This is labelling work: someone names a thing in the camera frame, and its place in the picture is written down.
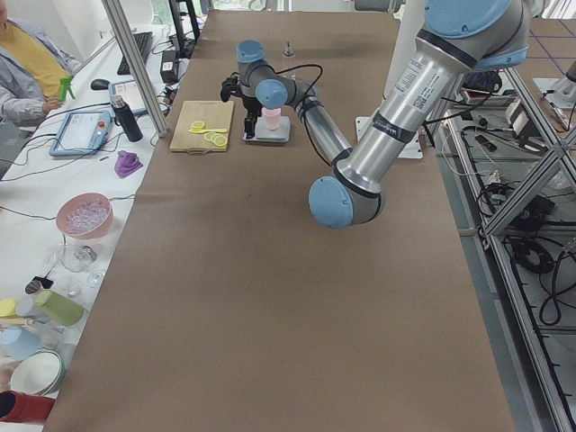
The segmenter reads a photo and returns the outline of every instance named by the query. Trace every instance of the green clip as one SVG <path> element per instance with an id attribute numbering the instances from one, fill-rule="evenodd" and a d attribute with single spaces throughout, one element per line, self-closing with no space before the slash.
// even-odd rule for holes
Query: green clip
<path id="1" fill-rule="evenodd" d="M 58 90 L 58 102 L 65 102 L 67 93 L 70 93 L 72 99 L 76 99 L 74 97 L 74 93 L 72 93 L 72 76 L 66 76 L 60 79 L 60 89 Z"/>

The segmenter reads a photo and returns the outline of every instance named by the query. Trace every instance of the water bottle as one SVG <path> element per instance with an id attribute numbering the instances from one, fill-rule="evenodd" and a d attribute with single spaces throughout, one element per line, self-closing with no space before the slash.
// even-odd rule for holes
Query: water bottle
<path id="1" fill-rule="evenodd" d="M 111 98 L 112 109 L 116 113 L 116 124 L 120 124 L 130 142 L 142 139 L 142 131 L 136 123 L 136 117 L 122 96 L 114 94 Z"/>
<path id="2" fill-rule="evenodd" d="M 282 51 L 282 70 L 293 68 L 295 65 L 294 48 L 290 46 L 290 42 L 286 42 L 286 46 Z M 296 71 L 290 70 L 282 74 L 284 78 L 296 79 Z"/>

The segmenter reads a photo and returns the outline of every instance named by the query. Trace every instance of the bowl of ice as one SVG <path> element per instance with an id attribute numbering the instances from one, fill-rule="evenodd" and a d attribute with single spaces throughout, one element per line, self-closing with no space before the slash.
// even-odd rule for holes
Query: bowl of ice
<path id="1" fill-rule="evenodd" d="M 97 239 L 113 221 L 112 203 L 101 193 L 82 193 L 62 206 L 56 226 L 74 239 Z"/>

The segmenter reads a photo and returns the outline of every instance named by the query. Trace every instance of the purple cloth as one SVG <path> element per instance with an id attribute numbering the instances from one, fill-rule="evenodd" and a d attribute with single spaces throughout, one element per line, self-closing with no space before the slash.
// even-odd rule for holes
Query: purple cloth
<path id="1" fill-rule="evenodd" d="M 129 151 L 124 150 L 118 152 L 118 160 L 114 166 L 114 171 L 116 171 L 118 176 L 122 178 L 127 177 L 142 167 L 143 165 L 139 161 L 136 153 L 130 153 Z"/>

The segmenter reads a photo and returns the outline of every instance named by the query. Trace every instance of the pink bowl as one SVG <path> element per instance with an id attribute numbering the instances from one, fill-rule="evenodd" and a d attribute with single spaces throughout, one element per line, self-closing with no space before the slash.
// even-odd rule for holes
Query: pink bowl
<path id="1" fill-rule="evenodd" d="M 77 230 L 74 229 L 74 232 L 70 232 L 68 218 L 80 210 L 83 205 L 90 205 L 90 203 L 93 203 L 95 200 L 99 200 L 101 206 L 106 208 L 108 211 L 105 217 L 102 217 L 102 220 L 100 220 L 97 225 L 92 226 L 92 228 L 87 229 L 86 231 L 77 232 Z M 58 211 L 58 214 L 56 215 L 56 226 L 64 234 L 74 239 L 97 239 L 106 233 L 110 228 L 113 219 L 112 203 L 108 198 L 101 193 L 82 193 L 81 195 L 72 198 Z"/>

